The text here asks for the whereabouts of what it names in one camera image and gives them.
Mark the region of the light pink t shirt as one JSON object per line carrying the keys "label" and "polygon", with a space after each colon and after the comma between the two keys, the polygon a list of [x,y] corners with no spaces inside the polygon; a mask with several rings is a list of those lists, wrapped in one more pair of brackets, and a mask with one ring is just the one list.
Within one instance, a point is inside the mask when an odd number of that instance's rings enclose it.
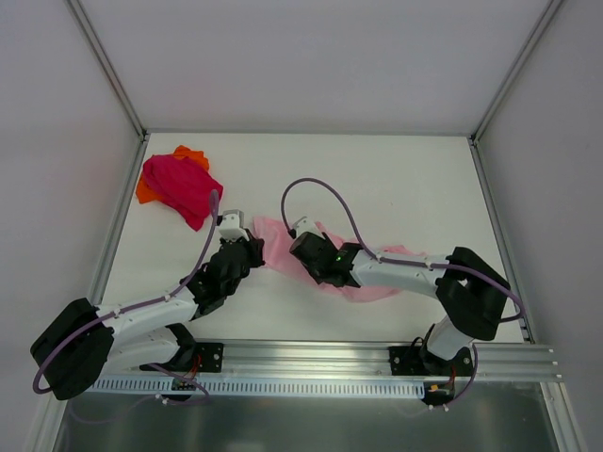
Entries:
{"label": "light pink t shirt", "polygon": [[264,240],[263,260],[267,268],[323,293],[339,296],[350,302],[372,302],[393,297],[401,292],[400,289],[389,287],[337,288],[326,283],[316,283],[302,264],[289,252],[293,239],[279,219],[254,217],[253,234]]}

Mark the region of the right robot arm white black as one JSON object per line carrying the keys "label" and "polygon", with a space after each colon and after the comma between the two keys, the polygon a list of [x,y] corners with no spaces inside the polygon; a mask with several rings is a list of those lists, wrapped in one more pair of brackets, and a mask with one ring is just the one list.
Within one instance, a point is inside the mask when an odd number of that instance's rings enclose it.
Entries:
{"label": "right robot arm white black", "polygon": [[457,247],[450,255],[372,255],[361,245],[336,246],[326,234],[297,234],[289,249],[316,283],[334,287],[386,287],[440,302],[446,315],[432,325],[415,354],[429,375],[451,372],[453,360],[474,340],[497,335],[507,303],[509,284],[474,251]]}

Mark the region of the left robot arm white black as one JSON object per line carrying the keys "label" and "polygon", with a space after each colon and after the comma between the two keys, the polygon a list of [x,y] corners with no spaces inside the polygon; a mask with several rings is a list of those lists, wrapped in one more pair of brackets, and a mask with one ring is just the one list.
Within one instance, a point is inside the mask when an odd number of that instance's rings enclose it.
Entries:
{"label": "left robot arm white black", "polygon": [[149,363],[187,368],[195,341],[186,324],[218,310],[252,269],[265,264],[264,245],[253,235],[222,239],[208,262],[155,299],[105,309],[85,298],[70,302],[30,348],[39,367],[34,392],[51,393],[58,400],[78,396],[98,380],[107,364],[124,358],[123,346],[139,338],[153,342],[160,330],[166,332],[164,345]]}

